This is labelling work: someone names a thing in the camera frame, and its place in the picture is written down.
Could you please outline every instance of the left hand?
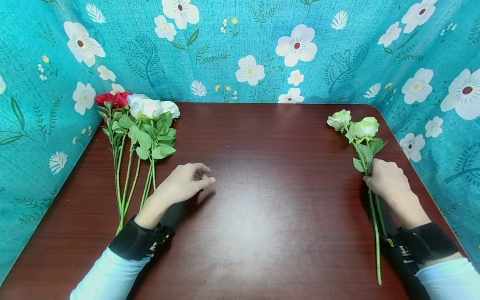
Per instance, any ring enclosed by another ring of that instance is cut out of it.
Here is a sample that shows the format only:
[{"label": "left hand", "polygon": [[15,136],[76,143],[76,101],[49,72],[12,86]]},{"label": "left hand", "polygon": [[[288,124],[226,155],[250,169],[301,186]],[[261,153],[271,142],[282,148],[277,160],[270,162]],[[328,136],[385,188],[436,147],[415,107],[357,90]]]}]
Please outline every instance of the left hand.
[{"label": "left hand", "polygon": [[135,217],[135,223],[153,229],[163,213],[173,204],[192,198],[200,190],[209,187],[216,180],[208,177],[212,170],[202,163],[179,165],[147,198],[142,210]]}]

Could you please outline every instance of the red rose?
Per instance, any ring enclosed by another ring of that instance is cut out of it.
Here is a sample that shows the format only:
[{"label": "red rose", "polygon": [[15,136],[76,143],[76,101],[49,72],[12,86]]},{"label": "red rose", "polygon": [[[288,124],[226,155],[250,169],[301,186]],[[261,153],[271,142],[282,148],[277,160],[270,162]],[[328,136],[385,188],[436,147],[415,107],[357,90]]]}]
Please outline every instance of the red rose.
[{"label": "red rose", "polygon": [[120,107],[125,107],[128,105],[127,102],[127,96],[131,95],[129,92],[123,92],[123,93],[116,93],[115,95],[112,95],[111,93],[104,93],[104,94],[99,94],[95,96],[95,101],[101,105],[105,106],[105,102],[112,102],[113,106],[112,108],[120,108]]}]

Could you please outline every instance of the green rose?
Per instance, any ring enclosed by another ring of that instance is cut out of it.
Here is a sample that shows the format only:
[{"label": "green rose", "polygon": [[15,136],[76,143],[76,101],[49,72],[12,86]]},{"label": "green rose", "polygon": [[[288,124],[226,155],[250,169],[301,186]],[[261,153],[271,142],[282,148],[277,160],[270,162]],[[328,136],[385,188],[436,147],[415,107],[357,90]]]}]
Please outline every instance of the green rose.
[{"label": "green rose", "polygon": [[335,128],[336,131],[339,131],[342,127],[348,126],[351,119],[350,111],[342,109],[334,113],[333,116],[328,117],[327,124]]},{"label": "green rose", "polygon": [[360,122],[355,122],[350,126],[350,133],[358,138],[364,140],[371,140],[378,131],[380,124],[374,117],[363,118]]}]

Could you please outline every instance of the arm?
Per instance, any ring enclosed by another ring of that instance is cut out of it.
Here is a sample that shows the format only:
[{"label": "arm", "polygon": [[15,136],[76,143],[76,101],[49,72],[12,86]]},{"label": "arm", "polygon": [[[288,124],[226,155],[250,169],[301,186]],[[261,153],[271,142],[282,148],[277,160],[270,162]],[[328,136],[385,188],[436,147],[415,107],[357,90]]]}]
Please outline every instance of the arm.
[{"label": "arm", "polygon": [[[204,164],[178,166],[146,200],[141,212],[128,224],[144,234],[150,234],[157,227],[165,211],[173,204],[185,201],[215,182],[208,177],[210,168]],[[92,269],[70,294],[70,300],[124,300],[127,298],[138,274],[150,261],[148,249],[139,260],[128,259],[127,235],[120,232]]]},{"label": "arm", "polygon": [[[412,229],[431,223],[407,177],[396,163],[374,159],[372,176],[364,177],[372,191],[388,203],[402,227]],[[432,300],[480,299],[480,275],[459,252],[419,264],[415,275]]]}]

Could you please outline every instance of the teal fabric backdrop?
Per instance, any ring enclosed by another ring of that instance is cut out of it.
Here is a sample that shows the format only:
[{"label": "teal fabric backdrop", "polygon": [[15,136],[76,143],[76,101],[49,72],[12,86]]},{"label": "teal fabric backdrop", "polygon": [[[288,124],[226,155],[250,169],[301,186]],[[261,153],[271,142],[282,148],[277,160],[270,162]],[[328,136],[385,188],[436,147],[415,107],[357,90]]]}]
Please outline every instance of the teal fabric backdrop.
[{"label": "teal fabric backdrop", "polygon": [[476,0],[6,0],[0,14],[0,281],[96,130],[94,96],[123,90],[374,105],[480,264]]}]

